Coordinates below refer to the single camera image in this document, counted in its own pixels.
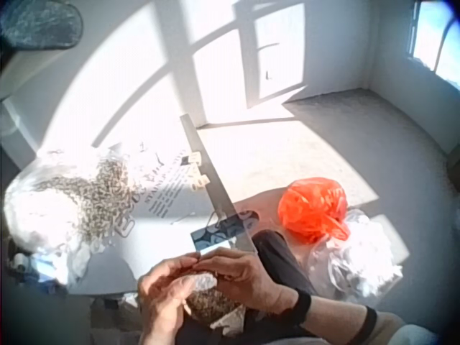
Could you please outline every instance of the window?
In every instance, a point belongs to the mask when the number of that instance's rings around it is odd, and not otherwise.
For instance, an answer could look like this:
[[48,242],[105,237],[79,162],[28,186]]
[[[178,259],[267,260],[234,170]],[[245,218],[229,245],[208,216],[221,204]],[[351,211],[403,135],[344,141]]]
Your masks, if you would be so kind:
[[460,90],[460,23],[445,1],[416,1],[409,54]]

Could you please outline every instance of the black pants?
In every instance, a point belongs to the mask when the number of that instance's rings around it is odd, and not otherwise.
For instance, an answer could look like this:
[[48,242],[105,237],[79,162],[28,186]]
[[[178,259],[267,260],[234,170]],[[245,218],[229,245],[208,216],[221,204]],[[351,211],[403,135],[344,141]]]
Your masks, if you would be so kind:
[[[270,277],[278,284],[312,293],[313,288],[303,274],[293,253],[284,238],[277,232],[264,230],[252,238],[260,260]],[[312,336],[301,327],[285,326],[270,317],[255,320],[254,310],[247,310],[244,320],[244,332],[235,338],[223,337],[222,345],[261,345],[277,339]],[[184,324],[176,336],[177,345],[217,344],[216,334],[190,317],[185,317]]]

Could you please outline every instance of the clear plastic bag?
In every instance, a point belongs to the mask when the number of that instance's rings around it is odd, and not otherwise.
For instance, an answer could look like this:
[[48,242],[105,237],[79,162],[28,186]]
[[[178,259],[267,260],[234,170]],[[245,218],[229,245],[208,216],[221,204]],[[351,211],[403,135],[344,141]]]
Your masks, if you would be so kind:
[[390,241],[382,225],[360,210],[347,213],[346,241],[325,236],[304,262],[321,297],[375,306],[403,276],[392,262]]
[[86,271],[89,248],[99,251],[129,210],[135,186],[126,160],[110,150],[47,152],[6,190],[9,233],[30,253],[64,258],[74,281]]

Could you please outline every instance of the wrist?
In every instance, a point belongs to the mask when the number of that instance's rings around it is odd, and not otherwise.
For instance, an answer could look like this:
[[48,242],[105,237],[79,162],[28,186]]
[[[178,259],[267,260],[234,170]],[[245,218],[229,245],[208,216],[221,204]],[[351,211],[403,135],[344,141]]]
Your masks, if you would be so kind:
[[280,286],[280,294],[277,300],[270,308],[270,313],[280,315],[286,310],[293,309],[299,299],[299,294],[294,289],[284,286]]

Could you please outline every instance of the red plastic bag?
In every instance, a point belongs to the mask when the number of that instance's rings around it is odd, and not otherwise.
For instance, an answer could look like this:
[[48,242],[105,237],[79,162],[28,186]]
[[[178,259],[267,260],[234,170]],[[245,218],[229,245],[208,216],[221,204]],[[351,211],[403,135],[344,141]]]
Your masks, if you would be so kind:
[[285,229],[304,243],[315,243],[324,235],[345,241],[350,231],[344,189],[334,180],[306,178],[297,180],[283,194],[278,216]]

